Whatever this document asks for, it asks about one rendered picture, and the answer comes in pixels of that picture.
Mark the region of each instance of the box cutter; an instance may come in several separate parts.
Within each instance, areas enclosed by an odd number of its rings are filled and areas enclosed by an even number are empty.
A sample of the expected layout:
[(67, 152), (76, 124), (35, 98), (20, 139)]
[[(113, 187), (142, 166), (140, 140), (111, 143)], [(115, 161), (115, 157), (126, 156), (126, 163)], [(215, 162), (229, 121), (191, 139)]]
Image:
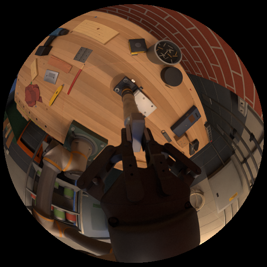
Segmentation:
[(54, 103), (55, 99), (56, 99), (57, 96), (59, 95), (59, 93), (60, 93), (60, 91), (62, 90), (63, 86), (64, 86), (64, 85), (61, 85), (61, 86), (59, 86), (59, 87), (57, 88), (56, 92), (54, 93), (54, 95), (53, 95), (52, 98), (50, 99), (49, 106), (51, 106), (51, 105)]

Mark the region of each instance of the red cloth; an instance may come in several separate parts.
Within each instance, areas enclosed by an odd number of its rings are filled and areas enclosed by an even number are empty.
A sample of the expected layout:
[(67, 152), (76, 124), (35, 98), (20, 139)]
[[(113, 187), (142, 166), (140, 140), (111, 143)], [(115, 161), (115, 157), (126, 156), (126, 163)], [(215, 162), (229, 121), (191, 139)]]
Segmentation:
[(30, 107), (33, 107), (36, 101), (42, 103), (42, 97), (40, 97), (39, 86), (37, 84), (29, 84), (25, 88), (25, 101)]

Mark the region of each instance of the workbench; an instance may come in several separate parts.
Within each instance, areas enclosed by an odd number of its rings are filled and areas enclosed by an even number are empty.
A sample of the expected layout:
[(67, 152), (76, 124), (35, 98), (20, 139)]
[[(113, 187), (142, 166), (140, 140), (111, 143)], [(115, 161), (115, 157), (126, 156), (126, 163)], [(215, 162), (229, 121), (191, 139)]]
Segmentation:
[[(106, 44), (95, 38), (74, 31), (84, 20), (95, 21), (106, 25), (119, 32)], [(18, 111), (29, 117), (46, 133), (61, 143), (64, 143), (66, 134), (73, 120), (86, 128), (108, 139), (108, 144), (118, 146), (121, 143), (121, 129), (124, 128), (123, 104), (120, 95), (114, 87), (127, 76), (133, 79), (142, 93), (157, 107), (145, 118), (146, 128), (149, 128), (154, 139), (164, 145), (168, 141), (162, 135), (165, 130), (171, 138), (171, 144), (190, 158), (189, 146), (180, 147), (175, 139), (175, 134), (170, 127), (176, 123), (193, 105), (201, 114), (201, 118), (186, 132), (190, 142), (199, 141), (199, 150), (208, 143), (204, 124), (207, 121), (204, 109), (198, 94), (186, 72), (180, 64), (178, 68), (183, 74), (183, 81), (179, 86), (166, 86), (161, 80), (161, 70), (168, 65), (157, 65), (150, 62), (146, 53), (132, 56), (128, 40), (144, 38), (147, 48), (158, 40), (150, 33), (112, 14), (91, 11), (74, 18), (60, 26), (69, 30), (67, 35), (58, 36), (51, 43), (52, 49), (47, 56), (36, 56), (39, 46), (43, 46), (48, 37), (37, 45), (28, 56), (18, 74), (15, 88), (15, 102)], [(92, 52), (85, 61), (85, 66), (79, 74), (70, 94), (68, 90), (74, 77), (83, 63), (74, 60), (79, 49), (87, 48)], [(72, 68), (68, 73), (48, 64), (51, 56), (70, 64)], [(32, 81), (31, 64), (37, 59), (38, 75)], [(56, 84), (44, 81), (46, 70), (59, 72)], [(29, 107), (25, 102), (25, 88), (32, 82), (37, 84), (42, 97), (42, 103)], [(49, 106), (49, 101), (56, 89), (64, 87), (54, 103)], [(137, 166), (146, 168), (145, 152), (134, 153)], [(122, 162), (115, 168), (122, 170)]]

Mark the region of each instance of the bowl of screws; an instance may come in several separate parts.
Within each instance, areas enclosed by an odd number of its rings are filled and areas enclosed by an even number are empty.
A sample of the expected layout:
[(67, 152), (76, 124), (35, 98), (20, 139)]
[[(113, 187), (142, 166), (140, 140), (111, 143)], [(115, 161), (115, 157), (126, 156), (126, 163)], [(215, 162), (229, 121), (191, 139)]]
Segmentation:
[(182, 52), (174, 42), (160, 40), (148, 48), (147, 57), (157, 65), (176, 65), (182, 60)]

